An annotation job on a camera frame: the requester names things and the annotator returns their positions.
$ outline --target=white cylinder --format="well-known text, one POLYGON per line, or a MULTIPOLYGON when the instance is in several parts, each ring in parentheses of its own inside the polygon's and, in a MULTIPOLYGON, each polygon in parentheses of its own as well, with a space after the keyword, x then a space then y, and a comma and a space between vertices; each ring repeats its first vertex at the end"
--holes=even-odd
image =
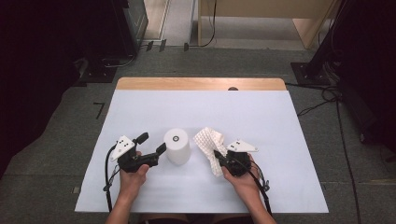
POLYGON ((163 137, 166 143, 166 155, 172 163, 182 165, 191 155, 190 140, 187 133, 182 129, 171 129, 163 137))

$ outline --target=white table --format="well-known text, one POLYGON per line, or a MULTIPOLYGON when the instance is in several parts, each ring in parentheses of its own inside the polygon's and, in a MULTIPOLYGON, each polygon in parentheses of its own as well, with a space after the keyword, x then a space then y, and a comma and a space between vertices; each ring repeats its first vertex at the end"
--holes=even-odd
MULTIPOLYGON (((148 171, 132 212, 246 213, 231 184, 212 174, 209 161, 192 141, 204 127, 223 133, 225 144, 240 138, 259 148, 252 155, 270 180, 267 194, 274 213, 328 212, 289 92, 281 79, 139 77, 119 81, 76 211, 107 212, 103 192, 105 157, 121 135, 133 139, 148 132, 149 139, 137 147, 148 154, 163 142, 169 129, 182 128, 191 139, 190 160, 176 166, 162 155, 159 165, 148 171), (231 86, 241 91, 219 91, 231 86), (242 91, 249 86, 258 91, 242 91)), ((113 202, 119 182, 117 175, 111 188, 113 202)))

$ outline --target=person's hand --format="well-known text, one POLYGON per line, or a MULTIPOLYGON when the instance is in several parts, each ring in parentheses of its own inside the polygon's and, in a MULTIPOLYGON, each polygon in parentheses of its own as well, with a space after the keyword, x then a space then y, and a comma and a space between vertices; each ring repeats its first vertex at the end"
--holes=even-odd
MULTIPOLYGON (((254 161, 250 154, 248 154, 251 161, 254 161)), ((260 198, 259 188, 254 182, 253 177, 249 173, 245 173, 241 176, 233 176, 227 170, 226 167, 222 166, 221 170, 223 172, 224 178, 228 180, 235 189, 238 196, 242 201, 246 202, 251 198, 260 198)), ((259 172, 254 163, 251 165, 250 172, 253 173, 257 178, 259 178, 259 172)))
POLYGON ((139 193, 140 187, 146 182, 146 173, 149 170, 147 164, 139 167, 136 173, 126 173, 120 170, 120 193, 119 199, 127 203, 132 203, 139 193))
POLYGON ((126 173, 120 170, 120 193, 113 210, 106 220, 106 224, 128 223, 129 213, 140 187, 146 182, 149 166, 143 164, 136 173, 126 173))

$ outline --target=black cable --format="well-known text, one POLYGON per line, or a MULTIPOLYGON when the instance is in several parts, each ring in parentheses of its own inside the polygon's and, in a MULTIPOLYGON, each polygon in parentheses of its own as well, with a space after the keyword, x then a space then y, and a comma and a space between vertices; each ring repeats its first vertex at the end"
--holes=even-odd
POLYGON ((355 178, 353 176, 352 168, 350 166, 349 157, 347 155, 346 140, 345 140, 345 137, 344 137, 344 129, 343 129, 343 123, 341 121, 340 108, 339 108, 339 105, 338 105, 338 101, 336 102, 336 107, 337 107, 338 123, 340 125, 341 139, 342 139, 342 142, 343 142, 344 155, 346 157, 347 169, 349 171, 349 176, 350 176, 350 179, 351 179, 351 182, 352 182, 353 195, 355 197, 355 205, 356 205, 356 213, 357 213, 357 217, 358 217, 358 223, 361 224, 361 210, 359 208, 358 192, 356 191, 355 178))
POLYGON ((108 166, 108 158, 110 157, 111 151, 114 150, 114 148, 116 148, 116 145, 114 145, 108 152, 106 155, 106 160, 105 160, 105 181, 106 181, 106 185, 103 188, 103 191, 106 192, 106 199, 107 199, 107 206, 108 206, 108 212, 111 212, 111 210, 113 210, 113 203, 111 202, 111 195, 110 195, 110 187, 111 184, 108 180, 108 173, 107 173, 107 166, 108 166))
POLYGON ((196 45, 196 46, 188 46, 188 48, 194 48, 194 47, 198 47, 198 48, 204 48, 206 46, 208 46, 210 43, 212 43, 213 38, 215 38, 215 33, 216 33, 216 8, 217 8, 217 4, 218 4, 218 0, 215 0, 215 7, 213 9, 213 33, 212 33, 212 37, 210 38, 209 42, 207 42, 207 44, 205 45, 196 45))
POLYGON ((209 42, 207 42, 207 44, 200 46, 202 48, 208 46, 213 41, 213 38, 215 37, 215 33, 216 33, 216 7, 217 7, 217 4, 218 4, 218 0, 215 1, 215 8, 213 9, 213 34, 212 34, 212 37, 210 38, 209 42))
MULTIPOLYGON (((291 85, 291 86, 297 86, 297 87, 304 88, 304 86, 298 86, 298 85, 291 85)), ((323 88, 321 96, 325 100, 325 103, 332 102, 332 100, 333 100, 335 102, 335 104, 336 104, 337 118, 338 118, 338 124, 340 126, 341 140, 342 140, 342 143, 343 143, 344 155, 346 157, 346 165, 347 165, 349 176, 350 176, 350 179, 351 179, 351 182, 352 182, 352 190, 353 190, 353 195, 354 195, 354 198, 355 198, 355 205, 356 205, 356 213, 357 213, 357 217, 358 217, 358 224, 361 224, 361 210, 360 210, 360 207, 359 207, 358 192, 356 191, 355 178, 353 176, 352 168, 350 166, 349 157, 347 155, 347 145, 346 145, 346 140, 345 140, 345 137, 344 137, 343 124, 342 124, 342 121, 341 121, 341 114, 340 114, 340 108, 339 108, 339 102, 341 101, 341 95, 334 93, 334 91, 338 91, 338 89, 336 87, 323 88), (330 91, 333 94, 334 97, 332 99, 325 98, 324 97, 324 92, 325 91, 330 91)))
POLYGON ((297 114, 298 117, 303 116, 303 115, 306 115, 307 113, 309 113, 309 112, 311 112, 312 110, 314 110, 314 109, 320 107, 321 105, 326 105, 327 103, 336 102, 337 100, 339 100, 339 99, 341 98, 341 95, 340 95, 340 94, 336 94, 336 93, 335 93, 335 91, 338 91, 337 87, 335 87, 335 86, 330 86, 330 87, 326 87, 326 88, 323 88, 323 87, 311 87, 311 88, 310 88, 310 87, 306 87, 306 86, 299 86, 299 85, 297 85, 297 84, 290 84, 290 85, 291 85, 291 86, 302 87, 302 88, 309 88, 309 89, 315 89, 315 90, 322 90, 322 92, 321 92, 321 97, 323 98, 324 102, 322 102, 322 103, 320 103, 320 104, 318 104, 318 105, 314 105, 314 106, 311 106, 311 107, 308 107, 308 108, 302 110, 300 113, 297 114), (333 98, 331 98, 331 99, 326 98, 326 96, 325 96, 325 92, 326 92, 326 91, 329 91, 329 92, 332 94, 333 98))

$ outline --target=wooden panel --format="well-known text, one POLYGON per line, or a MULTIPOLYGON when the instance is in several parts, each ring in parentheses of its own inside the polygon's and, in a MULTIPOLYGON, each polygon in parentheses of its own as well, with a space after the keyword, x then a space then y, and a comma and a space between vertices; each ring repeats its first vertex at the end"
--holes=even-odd
MULTIPOLYGON (((333 0, 218 0, 216 16, 318 18, 333 0)), ((215 0, 200 0, 201 16, 213 16, 215 0)))
POLYGON ((116 90, 148 91, 285 91, 280 78, 226 78, 226 77, 122 77, 116 90))
POLYGON ((310 49, 312 43, 316 36, 318 36, 318 32, 320 32, 323 23, 329 18, 331 15, 335 3, 337 1, 332 1, 328 6, 319 8, 320 9, 320 17, 314 19, 293 19, 294 26, 297 29, 297 32, 304 44, 306 49, 310 49))

